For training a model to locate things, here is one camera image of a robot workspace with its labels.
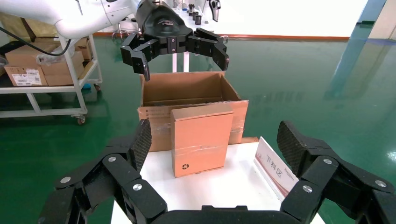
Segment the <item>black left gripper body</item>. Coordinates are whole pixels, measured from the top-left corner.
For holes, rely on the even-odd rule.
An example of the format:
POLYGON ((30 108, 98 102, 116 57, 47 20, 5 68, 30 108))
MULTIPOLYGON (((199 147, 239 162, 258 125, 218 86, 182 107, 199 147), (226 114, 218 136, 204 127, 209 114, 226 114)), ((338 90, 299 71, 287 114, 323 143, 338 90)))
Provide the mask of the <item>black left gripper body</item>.
POLYGON ((193 30, 166 3, 142 0, 136 20, 153 55, 187 52, 188 37, 193 30))

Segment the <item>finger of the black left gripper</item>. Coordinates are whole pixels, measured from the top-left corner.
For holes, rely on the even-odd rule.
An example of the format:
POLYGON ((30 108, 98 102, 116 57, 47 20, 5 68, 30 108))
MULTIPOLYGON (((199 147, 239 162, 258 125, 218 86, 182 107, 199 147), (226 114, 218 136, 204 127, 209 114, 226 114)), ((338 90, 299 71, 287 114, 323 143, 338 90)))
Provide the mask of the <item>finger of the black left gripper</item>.
POLYGON ((222 71, 229 66, 229 55, 224 38, 208 30, 197 28, 186 37, 186 50, 191 53, 211 57, 222 71))
POLYGON ((120 49, 123 63, 132 66, 134 73, 142 74, 145 81, 149 81, 148 62, 159 55, 159 41, 157 39, 145 40, 143 34, 130 33, 120 49))

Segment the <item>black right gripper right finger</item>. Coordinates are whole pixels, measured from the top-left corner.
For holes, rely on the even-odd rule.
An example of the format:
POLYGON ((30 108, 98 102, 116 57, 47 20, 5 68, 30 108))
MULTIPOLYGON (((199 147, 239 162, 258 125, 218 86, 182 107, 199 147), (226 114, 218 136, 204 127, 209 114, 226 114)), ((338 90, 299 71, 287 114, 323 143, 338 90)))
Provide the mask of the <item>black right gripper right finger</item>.
POLYGON ((298 182, 280 210, 310 223, 324 200, 336 203, 357 224, 393 224, 395 187, 338 156, 323 140, 301 134, 290 121, 278 128, 277 145, 298 182))

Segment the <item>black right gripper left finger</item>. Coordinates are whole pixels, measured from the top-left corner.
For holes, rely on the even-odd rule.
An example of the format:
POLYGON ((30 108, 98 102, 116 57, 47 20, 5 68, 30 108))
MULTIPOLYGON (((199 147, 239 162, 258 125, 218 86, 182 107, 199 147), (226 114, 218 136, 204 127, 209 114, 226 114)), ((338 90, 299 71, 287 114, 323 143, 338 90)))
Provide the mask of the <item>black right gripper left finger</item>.
POLYGON ((95 159, 57 180, 39 215, 40 224, 85 224, 107 199, 114 199, 134 224, 149 224, 167 204, 140 172, 151 147, 151 127, 142 119, 136 130, 110 141, 95 159))

